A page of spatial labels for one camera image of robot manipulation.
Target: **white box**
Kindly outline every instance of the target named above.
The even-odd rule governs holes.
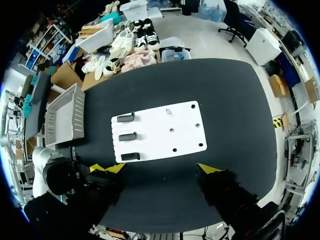
[[[105,26],[104,29],[97,31],[82,41],[81,38],[78,38],[78,41],[80,42],[76,41],[75,46],[77,48],[82,48],[86,53],[91,54],[97,49],[112,43],[114,41],[114,20],[110,18],[102,23],[99,25]]]
[[[259,66],[265,66],[280,53],[280,43],[265,28],[258,28],[246,46],[253,59]]]
[[[132,21],[145,19],[148,17],[147,12],[147,1],[146,0],[136,0],[131,1],[120,6],[120,11],[122,11],[126,19]]]

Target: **wire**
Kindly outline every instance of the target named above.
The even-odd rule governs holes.
[[[27,140],[27,141],[29,142],[29,144],[31,145],[31,147],[35,148],[35,146],[33,146],[32,143],[31,143],[29,140]]]
[[[226,227],[225,227],[225,222],[223,222],[222,224],[223,224],[223,228],[224,228],[224,230],[225,230],[226,236],[228,237],[228,239],[230,239],[230,237],[229,237],[229,235],[228,235],[229,227],[227,226],[227,229],[226,229]]]
[[[199,237],[203,237],[202,235],[199,235],[199,234],[186,234],[186,235],[183,235],[183,236],[199,236]],[[206,239],[209,239],[209,240],[213,240],[211,237],[208,237],[208,236],[205,236]]]

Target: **plastic bin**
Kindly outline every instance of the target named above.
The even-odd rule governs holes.
[[[163,50],[161,54],[162,63],[181,61],[191,59],[190,52],[183,49],[182,51],[177,51],[175,49],[166,49]]]
[[[85,136],[84,107],[85,93],[76,83],[48,105],[44,131],[47,146]]]
[[[114,25],[113,19],[110,18],[107,20],[108,23],[105,23],[104,29],[97,31],[91,36],[85,38],[83,41],[76,43],[76,47],[82,48],[88,54],[96,51],[97,49],[106,46],[113,42],[114,40]]]
[[[136,0],[131,1],[120,6],[120,11],[122,11],[126,19],[131,19],[132,21],[145,19],[148,17],[146,0]]]
[[[211,13],[211,9],[206,7],[206,6],[200,6],[199,7],[199,11],[198,11],[198,15],[199,18],[203,19],[203,20],[209,20],[210,19],[210,13]]]

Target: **office chair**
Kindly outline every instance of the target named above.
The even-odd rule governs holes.
[[[234,38],[237,36],[243,43],[244,47],[247,46],[245,38],[250,40],[256,29],[252,26],[246,25],[244,22],[244,14],[239,11],[239,6],[231,0],[223,0],[226,8],[226,15],[224,18],[224,23],[228,25],[227,28],[219,28],[218,32],[226,31],[232,33],[233,36],[229,43],[232,43]]]

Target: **metal rack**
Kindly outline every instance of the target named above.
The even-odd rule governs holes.
[[[45,36],[51,31],[51,29],[54,28],[54,32],[52,34],[52,37],[50,38],[50,40],[44,45],[44,47],[42,49],[39,48],[39,45],[41,44],[42,40],[45,38]],[[49,51],[48,54],[44,53],[43,50],[46,49],[46,47],[48,46],[48,44],[55,39],[56,35],[60,34],[62,37],[61,39],[54,45],[54,47]],[[31,48],[31,53],[28,56],[26,63],[23,65],[25,68],[33,70],[34,66],[36,65],[38,59],[40,56],[46,58],[47,60],[50,60],[51,58],[51,53],[53,52],[53,49],[59,44],[61,43],[61,41],[63,40],[67,40],[70,44],[72,43],[72,40],[70,38],[68,38],[61,29],[59,29],[59,27],[55,24],[52,24],[48,27],[48,29],[46,30],[46,32],[43,34],[43,36],[40,38],[39,42],[36,43],[36,45],[33,44],[28,44],[27,47]],[[33,52],[36,51],[39,54],[36,56],[31,68],[28,67],[28,62],[30,61],[31,56],[33,55]]]
[[[287,144],[287,172],[285,184],[287,191],[303,196],[313,169],[315,152],[318,145],[318,128],[315,121],[298,126],[288,137]],[[303,143],[300,152],[294,149],[293,142]],[[293,180],[294,174],[300,175],[300,184]]]

